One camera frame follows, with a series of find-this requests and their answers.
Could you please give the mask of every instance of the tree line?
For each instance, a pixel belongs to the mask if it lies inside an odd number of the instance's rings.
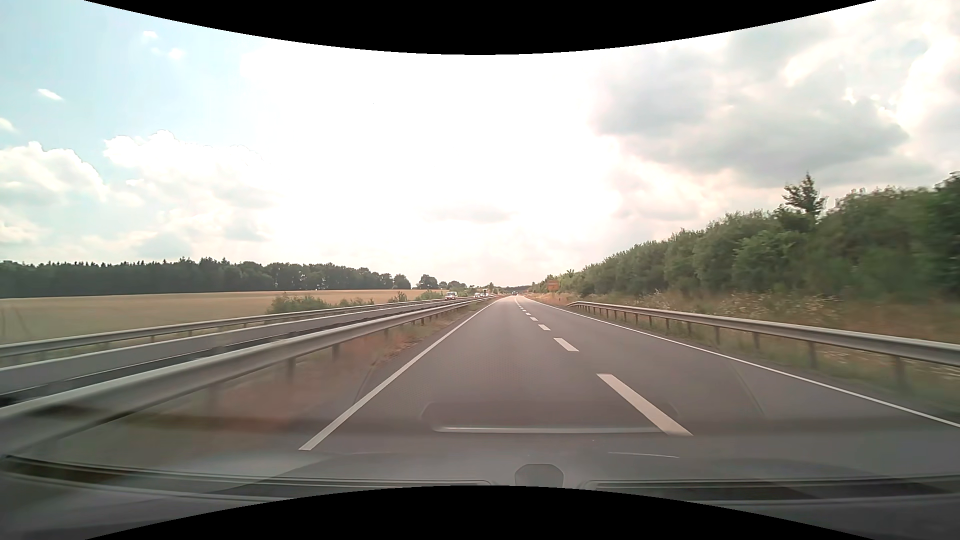
[[[727,213],[531,284],[634,296],[678,290],[791,292],[876,301],[960,296],[960,171],[932,188],[861,188],[827,209],[813,179],[774,210]]]
[[[194,261],[0,262],[0,298],[183,292],[410,289],[403,274],[326,264]]]

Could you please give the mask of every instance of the dashed center line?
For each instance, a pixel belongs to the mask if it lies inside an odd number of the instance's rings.
[[[633,388],[627,386],[622,380],[609,373],[598,373],[597,377],[608,384],[617,394],[620,394],[621,398],[627,400],[627,403],[633,405],[636,410],[640,411],[640,414],[646,416],[654,423],[654,426],[660,428],[664,433],[668,435],[692,435],[692,433],[678,424],[676,420],[670,418],[654,404],[645,400],[643,396],[637,394]]]
[[[572,352],[580,351],[573,345],[570,345],[569,343],[567,343],[566,340],[563,339],[562,337],[554,337],[553,340],[556,341],[557,343],[560,343],[560,346],[563,347],[564,349],[567,349],[568,351],[572,351]]]

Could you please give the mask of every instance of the white cloud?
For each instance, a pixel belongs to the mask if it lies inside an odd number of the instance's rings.
[[[0,208],[0,245],[29,244],[39,237],[39,227]]]
[[[72,150],[44,151],[38,142],[0,150],[0,205],[63,205],[73,195],[105,201],[107,187],[99,173]]]
[[[40,88],[39,90],[37,90],[37,92],[39,92],[41,96],[48,97],[55,101],[60,101],[63,99],[60,96],[58,96],[55,92],[52,92],[46,88]]]
[[[25,259],[202,257],[272,237],[270,166],[243,147],[118,136],[105,155],[135,172],[107,185],[72,150],[0,150],[0,241]]]

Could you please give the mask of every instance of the guardrail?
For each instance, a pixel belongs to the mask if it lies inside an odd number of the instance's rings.
[[[495,298],[498,296],[446,303],[318,331],[6,406],[0,408],[0,454],[13,454],[193,392],[206,390],[215,396],[217,385],[280,363],[285,363],[287,376],[292,379],[300,356]]]
[[[444,302],[444,299],[437,300],[419,300],[415,302],[403,302],[407,306],[410,305],[430,305]],[[318,315],[324,314],[335,314],[335,313],[349,313],[354,311],[365,311],[369,309],[379,309],[389,304],[370,304],[366,306],[353,306],[353,307],[332,307],[329,309],[314,309],[310,311],[292,311],[289,313],[275,313],[272,315],[252,315],[249,317],[237,317],[234,319],[219,319],[215,321],[201,321],[196,323],[182,323],[176,325],[166,325],[161,327],[150,327],[144,329],[132,329],[132,330],[122,330],[122,331],[107,331],[101,333],[91,333],[86,335],[74,335],[67,337],[56,337],[53,339],[42,339],[37,341],[23,341],[19,343],[10,343],[7,345],[0,345],[0,358],[9,357],[9,356],[24,356],[32,355],[38,353],[49,353],[51,351],[58,351],[63,349],[75,349],[78,347],[89,346],[89,345],[101,345],[107,346],[109,343],[116,341],[127,341],[131,339],[145,338],[149,337],[151,340],[155,340],[158,336],[168,335],[172,333],[183,333],[187,332],[188,335],[192,335],[194,331],[209,330],[209,329],[223,329],[233,326],[241,326],[246,328],[248,325],[263,323],[269,324],[274,321],[284,321],[284,320],[302,320],[314,318]]]
[[[0,368],[0,406],[181,363],[199,356],[431,306],[432,304],[422,303],[381,304],[375,309],[340,314],[324,313],[322,317],[307,320],[208,333],[4,367]]]
[[[909,390],[906,370],[902,361],[903,358],[960,368],[960,345],[953,343],[926,341],[923,339],[859,331],[791,325],[770,321],[737,319],[733,317],[721,317],[719,315],[669,311],[666,309],[653,309],[651,307],[618,306],[615,304],[600,304],[596,302],[574,302],[568,304],[567,307],[590,311],[593,314],[605,310],[608,318],[612,311],[614,319],[617,318],[618,313],[623,313],[624,319],[626,319],[628,313],[632,313],[635,323],[639,322],[639,317],[642,315],[649,318],[651,326],[653,326],[654,317],[657,317],[666,321],[668,330],[670,329],[670,321],[685,322],[688,334],[691,333],[691,324],[710,326],[714,328],[715,340],[718,345],[720,344],[720,329],[750,332],[754,337],[754,347],[757,350],[760,348],[759,337],[761,335],[772,335],[775,337],[805,341],[807,343],[810,367],[813,369],[817,368],[816,346],[818,344],[887,355],[893,359],[893,368],[897,378],[897,384],[902,390]]]

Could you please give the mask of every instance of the dry grass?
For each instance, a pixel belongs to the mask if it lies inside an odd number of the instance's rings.
[[[742,293],[706,298],[661,293],[641,299],[616,296],[581,299],[565,293],[530,296],[557,306],[587,300],[960,343],[960,306],[939,302],[922,306],[877,305],[831,298]],[[792,339],[761,336],[757,349],[753,335],[748,332],[721,330],[717,343],[713,327],[688,327],[673,321],[667,328],[662,319],[654,318],[651,324],[651,320],[643,316],[637,319],[630,316],[624,320],[620,315],[620,321],[663,335],[690,339],[733,356],[815,371],[836,380],[855,381],[882,391],[908,393],[930,405],[960,413],[960,370],[955,368],[904,360],[905,378],[900,379],[895,361],[889,356],[817,345],[814,363],[808,345]]]
[[[385,304],[395,290],[305,291],[330,303],[360,297]],[[404,291],[412,300],[420,291]],[[262,315],[274,291],[0,299],[0,344]],[[293,291],[291,295],[302,295]]]

